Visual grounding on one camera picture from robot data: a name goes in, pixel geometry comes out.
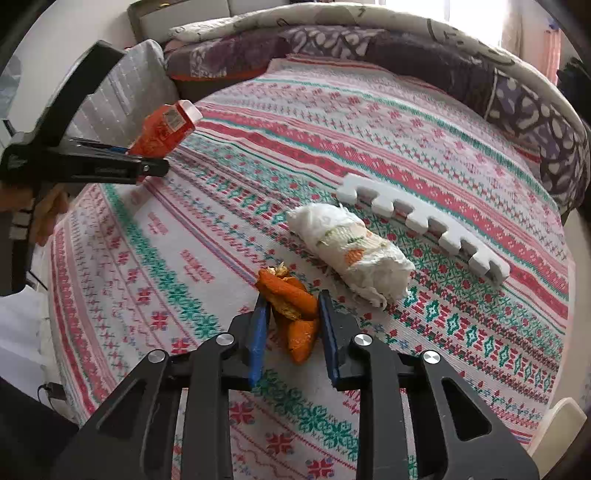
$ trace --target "white foam toe separator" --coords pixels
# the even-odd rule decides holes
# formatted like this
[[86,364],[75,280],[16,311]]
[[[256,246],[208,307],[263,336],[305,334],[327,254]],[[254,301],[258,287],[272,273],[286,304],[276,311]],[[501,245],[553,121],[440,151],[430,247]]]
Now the white foam toe separator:
[[490,247],[481,242],[461,223],[445,212],[396,187],[386,183],[348,173],[336,196],[342,203],[355,204],[357,193],[373,197],[373,213],[390,218],[395,210],[407,214],[406,226],[421,235],[427,230],[441,233],[439,246],[452,255],[463,248],[469,255],[468,266],[476,275],[483,277],[488,272],[498,283],[509,277],[509,264]]

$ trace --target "blanket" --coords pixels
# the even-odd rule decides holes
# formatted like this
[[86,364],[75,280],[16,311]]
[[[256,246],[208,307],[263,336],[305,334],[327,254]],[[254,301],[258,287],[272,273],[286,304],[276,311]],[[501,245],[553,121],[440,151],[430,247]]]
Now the blanket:
[[[440,352],[528,445],[551,400],[574,284],[558,208],[499,131],[417,79],[311,57],[273,60],[197,106],[204,118],[165,178],[89,186],[49,246],[53,338],[79,421],[150,350],[190,351],[252,310],[257,271],[284,262],[392,349]],[[298,205],[336,205],[348,172],[452,215],[509,262],[509,279],[476,277],[433,234],[360,201],[351,210],[417,269],[385,311],[356,299],[285,222]],[[230,392],[229,414],[237,480],[355,477],[359,393],[331,387],[321,345],[296,366],[272,323],[262,379]],[[173,477],[182,426],[181,405]]]

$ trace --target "tissue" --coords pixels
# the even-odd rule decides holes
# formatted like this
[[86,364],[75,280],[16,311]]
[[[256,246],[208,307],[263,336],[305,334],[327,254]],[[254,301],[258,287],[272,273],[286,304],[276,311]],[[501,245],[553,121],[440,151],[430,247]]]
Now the tissue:
[[391,241],[365,228],[346,208],[310,203],[287,212],[287,223],[308,249],[330,265],[351,290],[386,308],[408,294],[414,264]]

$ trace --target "wall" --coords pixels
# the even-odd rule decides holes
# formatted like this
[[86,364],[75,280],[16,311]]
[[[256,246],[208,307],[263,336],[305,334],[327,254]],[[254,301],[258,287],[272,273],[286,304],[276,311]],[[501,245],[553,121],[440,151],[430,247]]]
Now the wall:
[[96,40],[121,48],[135,44],[126,11],[131,2],[57,0],[39,17],[16,51],[22,78],[9,114],[16,130],[34,127],[72,64]]

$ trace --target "quilt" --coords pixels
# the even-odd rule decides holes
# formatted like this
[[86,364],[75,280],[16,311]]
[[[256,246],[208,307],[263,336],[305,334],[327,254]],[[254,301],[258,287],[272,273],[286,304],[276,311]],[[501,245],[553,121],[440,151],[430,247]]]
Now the quilt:
[[[574,283],[560,212],[500,130],[432,85],[368,63],[290,56],[198,102],[169,174],[93,184],[49,246],[53,339],[83,423],[149,351],[197,348],[252,310],[257,272],[284,262],[392,349],[440,352],[527,447],[551,400]],[[350,206],[416,266],[385,310],[356,298],[290,234],[286,211],[337,204],[357,173],[460,221],[511,267],[497,286],[404,217]],[[262,379],[230,392],[236,479],[355,478],[359,393],[335,391],[320,342],[302,366],[271,322]],[[172,476],[182,455],[183,406]],[[408,468],[417,476],[411,429]]]

